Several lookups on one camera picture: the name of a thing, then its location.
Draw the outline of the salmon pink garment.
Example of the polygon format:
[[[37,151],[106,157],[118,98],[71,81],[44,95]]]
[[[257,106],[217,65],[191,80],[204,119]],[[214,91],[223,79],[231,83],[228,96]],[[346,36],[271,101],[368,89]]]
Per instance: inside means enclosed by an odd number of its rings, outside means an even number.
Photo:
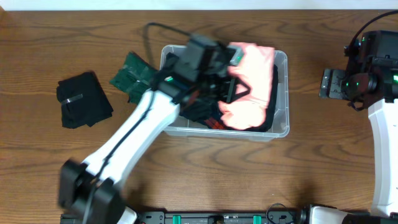
[[[274,48],[245,42],[230,44],[241,48],[243,57],[237,66],[228,67],[228,71],[248,84],[251,92],[232,103],[219,101],[221,120],[237,130],[258,127],[265,121],[271,95]]]

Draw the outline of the red navy plaid shirt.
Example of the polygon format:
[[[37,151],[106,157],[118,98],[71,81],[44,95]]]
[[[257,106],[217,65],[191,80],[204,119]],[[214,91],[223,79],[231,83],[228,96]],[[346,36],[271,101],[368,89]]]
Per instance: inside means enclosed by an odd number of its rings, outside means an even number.
[[[209,129],[227,130],[221,120],[222,113],[218,102],[212,98],[200,96],[198,91],[194,91],[187,104],[183,105],[180,116],[205,125]]]

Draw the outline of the dark navy garment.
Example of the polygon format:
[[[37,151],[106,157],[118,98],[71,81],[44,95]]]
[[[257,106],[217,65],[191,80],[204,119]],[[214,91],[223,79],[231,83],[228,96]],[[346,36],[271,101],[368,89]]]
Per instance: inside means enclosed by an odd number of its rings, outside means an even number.
[[[173,53],[168,53],[166,55],[164,69],[167,72],[165,81],[171,82],[172,80],[183,78],[183,63],[180,61],[180,57]]]

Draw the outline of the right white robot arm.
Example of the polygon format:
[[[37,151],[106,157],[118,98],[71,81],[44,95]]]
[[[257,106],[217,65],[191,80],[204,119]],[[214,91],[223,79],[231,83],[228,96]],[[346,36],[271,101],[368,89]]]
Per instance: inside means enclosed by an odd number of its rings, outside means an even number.
[[[375,184],[368,213],[345,212],[309,205],[298,223],[397,223],[397,33],[365,32],[345,48],[346,69],[326,69],[320,98],[345,100],[356,111],[366,110],[374,139]]]

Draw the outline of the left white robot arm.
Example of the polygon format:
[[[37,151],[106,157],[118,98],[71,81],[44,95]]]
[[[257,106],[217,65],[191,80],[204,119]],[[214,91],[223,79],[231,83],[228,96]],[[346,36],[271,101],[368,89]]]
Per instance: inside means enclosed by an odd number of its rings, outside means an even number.
[[[122,126],[82,163],[67,160],[60,170],[58,204],[83,223],[135,223],[121,191],[156,137],[197,100],[231,103],[250,93],[228,73],[243,59],[243,48],[192,35],[181,55],[168,59]]]

